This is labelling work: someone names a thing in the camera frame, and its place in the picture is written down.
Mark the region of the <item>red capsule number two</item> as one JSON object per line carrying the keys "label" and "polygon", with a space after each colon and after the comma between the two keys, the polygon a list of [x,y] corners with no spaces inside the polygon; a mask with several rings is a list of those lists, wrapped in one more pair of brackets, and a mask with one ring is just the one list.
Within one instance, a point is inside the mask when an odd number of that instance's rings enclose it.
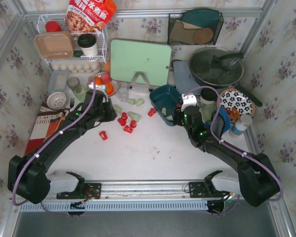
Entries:
{"label": "red capsule number two", "polygon": [[104,141],[106,141],[108,139],[106,132],[103,130],[99,133],[99,135],[102,138],[102,140],[104,140]]}

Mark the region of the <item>green capsule bottom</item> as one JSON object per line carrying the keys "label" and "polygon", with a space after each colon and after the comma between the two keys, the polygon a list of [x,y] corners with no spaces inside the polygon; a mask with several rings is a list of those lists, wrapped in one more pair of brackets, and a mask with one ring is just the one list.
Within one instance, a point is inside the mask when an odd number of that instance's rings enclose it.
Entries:
{"label": "green capsule bottom", "polygon": [[167,115],[167,109],[166,109],[165,107],[163,107],[163,108],[161,109],[161,114],[162,114],[163,116],[166,116],[166,115]]}

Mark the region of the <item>teal plastic storage basket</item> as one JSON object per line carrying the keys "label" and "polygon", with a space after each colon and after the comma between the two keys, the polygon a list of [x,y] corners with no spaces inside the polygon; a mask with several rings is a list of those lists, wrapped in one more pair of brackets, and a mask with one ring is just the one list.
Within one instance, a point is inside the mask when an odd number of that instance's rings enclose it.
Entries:
{"label": "teal plastic storage basket", "polygon": [[[168,121],[165,117],[169,115],[173,116],[176,106],[178,104],[183,104],[182,95],[177,91],[177,89],[169,84],[166,84],[150,92],[149,98],[152,106],[156,109],[157,113],[161,116],[164,122],[168,126],[175,126],[172,121]],[[166,116],[161,114],[161,109],[163,107],[167,109]]]}

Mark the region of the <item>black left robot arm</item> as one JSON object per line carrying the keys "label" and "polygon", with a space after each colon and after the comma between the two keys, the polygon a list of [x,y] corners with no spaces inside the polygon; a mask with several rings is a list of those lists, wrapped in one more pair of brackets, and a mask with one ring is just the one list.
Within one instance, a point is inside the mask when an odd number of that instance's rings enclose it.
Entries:
{"label": "black left robot arm", "polygon": [[95,127],[95,123],[115,120],[117,117],[111,99],[96,89],[87,92],[84,102],[78,104],[51,137],[36,150],[20,157],[15,155],[8,165],[7,188],[16,196],[33,204],[43,201],[51,190],[46,173],[58,156],[75,140]]}

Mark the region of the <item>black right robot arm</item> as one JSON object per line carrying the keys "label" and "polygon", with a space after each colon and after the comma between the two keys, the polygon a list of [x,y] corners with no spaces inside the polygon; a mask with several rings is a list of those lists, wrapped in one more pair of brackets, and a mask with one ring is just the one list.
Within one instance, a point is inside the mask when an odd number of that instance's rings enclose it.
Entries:
{"label": "black right robot arm", "polygon": [[198,106],[175,107],[173,124],[185,128],[191,144],[216,156],[238,174],[240,193],[253,207],[275,194],[283,195],[283,186],[267,155],[247,153],[222,138],[224,118],[213,113],[211,124],[205,124]]}

